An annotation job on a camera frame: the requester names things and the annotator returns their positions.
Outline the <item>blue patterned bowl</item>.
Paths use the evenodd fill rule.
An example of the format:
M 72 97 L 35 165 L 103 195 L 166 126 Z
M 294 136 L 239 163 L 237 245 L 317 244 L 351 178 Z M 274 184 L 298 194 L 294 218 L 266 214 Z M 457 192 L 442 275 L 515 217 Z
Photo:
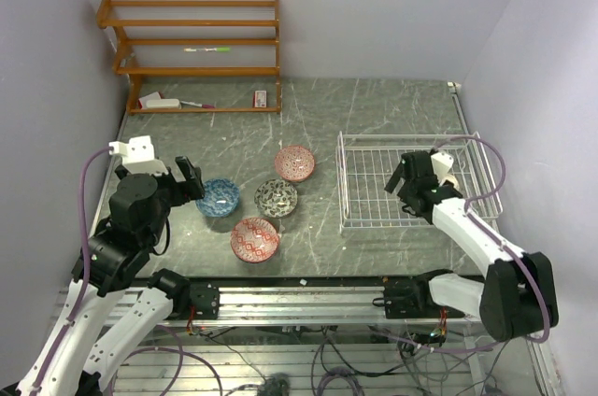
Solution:
M 212 178 L 204 182 L 205 196 L 195 201 L 197 209 L 206 217 L 223 218 L 231 215 L 240 201 L 240 190 L 231 180 Z

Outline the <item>black white leaf bowl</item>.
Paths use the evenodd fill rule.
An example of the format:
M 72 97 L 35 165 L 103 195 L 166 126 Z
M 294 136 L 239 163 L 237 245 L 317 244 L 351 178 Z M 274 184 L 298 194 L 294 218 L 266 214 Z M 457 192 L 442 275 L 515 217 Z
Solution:
M 289 216 L 297 207 L 298 191 L 284 179 L 269 179 L 257 188 L 254 203 L 265 216 L 281 219 Z

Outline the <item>pink floral patterned bowl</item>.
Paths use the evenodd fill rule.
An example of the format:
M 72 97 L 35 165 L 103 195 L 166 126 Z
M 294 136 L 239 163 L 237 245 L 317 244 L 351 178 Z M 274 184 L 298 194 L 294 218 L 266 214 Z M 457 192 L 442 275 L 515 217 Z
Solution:
M 312 176 L 316 160 L 308 148 L 291 145 L 277 153 L 274 166 L 281 178 L 290 182 L 302 182 Z

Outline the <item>brown lattice patterned bowl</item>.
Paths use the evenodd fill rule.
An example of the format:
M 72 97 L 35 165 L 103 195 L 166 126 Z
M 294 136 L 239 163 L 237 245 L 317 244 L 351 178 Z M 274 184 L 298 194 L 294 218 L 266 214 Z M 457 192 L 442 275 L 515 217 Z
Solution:
M 456 178 L 453 174 L 445 175 L 444 178 L 442 179 L 440 185 L 441 186 L 450 185 L 456 191 L 461 190 L 461 184 L 460 184 L 458 178 Z

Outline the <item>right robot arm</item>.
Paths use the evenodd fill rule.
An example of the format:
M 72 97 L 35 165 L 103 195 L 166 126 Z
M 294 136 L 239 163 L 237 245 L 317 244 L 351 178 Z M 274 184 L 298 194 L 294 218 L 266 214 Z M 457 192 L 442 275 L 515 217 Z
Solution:
M 479 216 L 448 179 L 452 165 L 452 157 L 437 149 L 404 153 L 384 190 L 397 195 L 404 212 L 454 241 L 483 279 L 431 272 L 411 296 L 413 309 L 428 318 L 451 307 L 479 318 L 498 342 L 546 341 L 559 321 L 550 260 L 516 246 Z

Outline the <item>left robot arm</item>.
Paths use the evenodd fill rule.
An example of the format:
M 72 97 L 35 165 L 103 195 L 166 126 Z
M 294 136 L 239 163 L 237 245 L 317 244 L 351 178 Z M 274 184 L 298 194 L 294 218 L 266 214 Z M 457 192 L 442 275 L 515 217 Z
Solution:
M 169 169 L 150 173 L 118 166 L 120 182 L 109 199 L 109 214 L 93 236 L 84 238 L 64 308 L 46 344 L 25 377 L 2 394 L 100 395 L 156 325 L 189 311 L 189 279 L 162 269 L 150 277 L 134 306 L 104 328 L 159 242 L 169 240 L 171 209 L 205 195 L 200 168 L 185 156 L 175 162 L 181 181 Z

